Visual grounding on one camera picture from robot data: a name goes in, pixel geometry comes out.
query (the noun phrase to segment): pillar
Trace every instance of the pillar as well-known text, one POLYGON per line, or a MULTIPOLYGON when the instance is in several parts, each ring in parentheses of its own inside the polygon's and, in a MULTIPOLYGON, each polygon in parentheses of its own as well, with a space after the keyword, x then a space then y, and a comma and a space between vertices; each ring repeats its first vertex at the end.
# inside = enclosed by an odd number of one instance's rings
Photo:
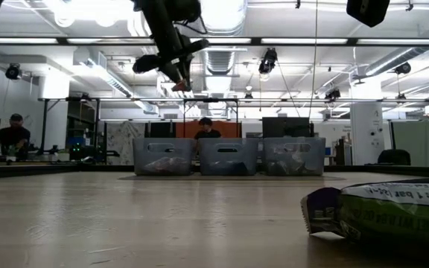
MULTIPOLYGON (((379 79, 372 77, 364 82, 364 84, 352 85, 352 98, 382 98, 379 79)), ((350 113, 353 165, 377 163, 378 156, 385 148, 381 103, 352 103, 350 113)))
MULTIPOLYGON (((69 96, 70 77, 59 72, 51 73, 39 79, 41 98, 67 98, 69 96)), ((59 149, 66 147, 67 112, 69 104, 66 101, 50 101, 48 110, 44 149, 49 150, 53 145, 59 149)))

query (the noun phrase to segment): table surface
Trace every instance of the table surface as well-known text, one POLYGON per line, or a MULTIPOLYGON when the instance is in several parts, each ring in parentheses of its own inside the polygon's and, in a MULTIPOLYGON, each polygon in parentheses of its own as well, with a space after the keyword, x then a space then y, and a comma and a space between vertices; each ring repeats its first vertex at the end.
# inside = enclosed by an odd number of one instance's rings
POLYGON ((402 267, 334 234, 309 236, 299 202, 323 187, 412 179, 140 181, 131 173, 0 179, 0 267, 402 267))

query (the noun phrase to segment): plastic storage bin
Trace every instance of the plastic storage bin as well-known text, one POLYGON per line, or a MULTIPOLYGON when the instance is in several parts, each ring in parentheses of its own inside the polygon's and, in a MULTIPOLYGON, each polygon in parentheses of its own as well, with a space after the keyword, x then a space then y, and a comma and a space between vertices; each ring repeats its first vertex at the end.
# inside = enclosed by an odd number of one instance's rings
POLYGON ((264 168, 269 176, 322 175, 324 138, 265 138, 264 168))
POLYGON ((205 176, 256 174, 258 138, 201 138, 200 171, 205 176))
POLYGON ((135 174, 187 176, 194 156, 192 138, 136 138, 133 141, 135 174))

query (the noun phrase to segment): man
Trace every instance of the man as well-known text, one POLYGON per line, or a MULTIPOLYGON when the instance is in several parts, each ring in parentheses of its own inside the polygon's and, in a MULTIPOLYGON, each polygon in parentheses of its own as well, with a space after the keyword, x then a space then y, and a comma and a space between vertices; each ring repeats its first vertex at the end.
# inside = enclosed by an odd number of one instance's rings
POLYGON ((7 155, 10 146, 14 146, 15 156, 25 157, 31 133, 22 126, 23 123, 22 116, 14 114, 9 120, 10 127, 0 130, 0 147, 3 155, 7 155))
POLYGON ((201 118, 200 123, 201 130, 195 135, 194 139, 200 138, 221 138, 221 133, 217 130, 213 130, 213 121, 209 118, 201 118))

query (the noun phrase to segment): ventilation pipe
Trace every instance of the ventilation pipe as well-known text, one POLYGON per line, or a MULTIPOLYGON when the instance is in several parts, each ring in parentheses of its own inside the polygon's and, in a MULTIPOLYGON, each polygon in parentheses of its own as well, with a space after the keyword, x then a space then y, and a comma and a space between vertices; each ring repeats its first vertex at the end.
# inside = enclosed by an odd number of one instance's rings
MULTIPOLYGON (((423 37, 429 37, 429 31, 422 34, 423 37)), ((394 69, 397 66, 413 59, 421 54, 429 51, 429 47, 419 48, 399 48, 394 52, 386 55, 376 63, 372 63, 365 69, 365 75, 367 77, 376 76, 394 69)))
MULTIPOLYGON (((202 17, 210 36, 239 36, 246 18, 247 0, 201 0, 202 17)), ((222 77, 233 72, 235 52, 205 51, 205 85, 211 93, 227 93, 231 88, 231 77, 222 77)), ((220 115, 226 108, 223 103, 210 103, 213 115, 220 115)))
MULTIPOLYGON (((137 95, 136 92, 134 92, 133 89, 128 86, 117 74, 114 74, 107 68, 107 59, 101 52, 95 53, 88 48, 79 47, 74 51, 73 59, 73 64, 75 66, 80 65, 80 63, 87 63, 91 60, 97 64, 97 69, 94 71, 94 74, 99 76, 100 79, 104 80, 111 88, 118 90, 120 93, 126 95, 127 98, 143 98, 143 96, 137 95)), ((155 105, 144 101, 136 101, 135 104, 142 108, 145 114, 159 114, 159 108, 155 105)))
MULTIPOLYGON (((429 37, 429 31, 422 34, 423 37, 429 37)), ((411 60, 421 54, 424 54, 429 51, 429 47, 420 47, 420 48, 399 48, 394 52, 386 55, 379 61, 372 63, 368 66, 362 66, 358 68, 353 66, 347 68, 343 73, 336 75, 334 78, 330 79, 328 82, 324 83, 317 91, 322 89, 330 89, 335 86, 339 86, 341 83, 349 80, 350 75, 353 75, 355 70, 359 78, 373 77, 379 74, 384 73, 385 71, 392 70, 397 66, 411 60)))

